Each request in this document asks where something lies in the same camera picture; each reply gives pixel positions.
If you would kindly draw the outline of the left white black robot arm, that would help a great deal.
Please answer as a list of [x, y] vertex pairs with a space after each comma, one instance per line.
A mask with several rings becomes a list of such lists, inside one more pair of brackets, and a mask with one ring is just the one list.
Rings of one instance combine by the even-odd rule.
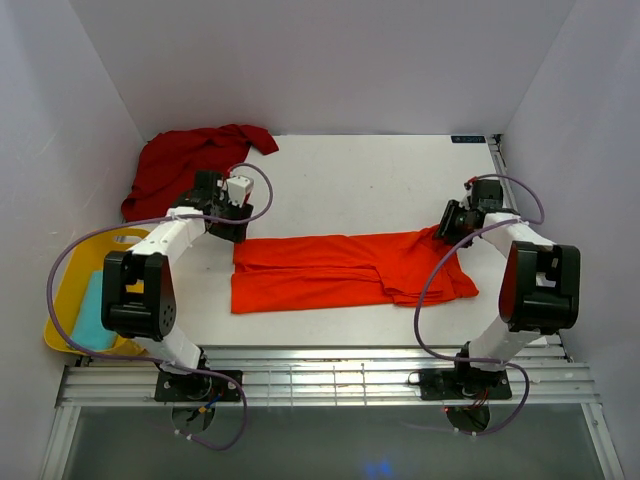
[[172, 267], [204, 234], [233, 243], [246, 239], [253, 206], [254, 181], [242, 175], [199, 171], [193, 187], [167, 211], [169, 219], [124, 252], [111, 252], [103, 264], [101, 322], [132, 339], [177, 374], [178, 388], [190, 399], [205, 397], [212, 387], [200, 367], [203, 352], [177, 326]]

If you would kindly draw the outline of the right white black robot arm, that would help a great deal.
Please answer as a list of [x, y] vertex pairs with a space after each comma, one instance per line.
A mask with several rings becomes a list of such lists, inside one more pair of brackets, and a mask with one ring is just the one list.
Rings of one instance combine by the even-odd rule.
[[448, 202], [434, 234], [451, 247], [469, 247], [475, 238], [493, 245], [506, 259], [496, 319], [457, 355], [451, 375], [454, 390], [474, 397], [501, 383], [507, 364], [524, 347], [560, 330], [578, 317], [581, 253], [555, 243], [504, 204], [501, 176], [481, 175], [465, 183], [466, 194]]

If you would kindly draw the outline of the orange t shirt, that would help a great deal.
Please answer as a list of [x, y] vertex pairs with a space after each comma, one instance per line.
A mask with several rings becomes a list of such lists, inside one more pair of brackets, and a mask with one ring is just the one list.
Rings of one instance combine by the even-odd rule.
[[479, 290], [436, 229], [250, 239], [234, 249], [234, 314], [439, 305]]

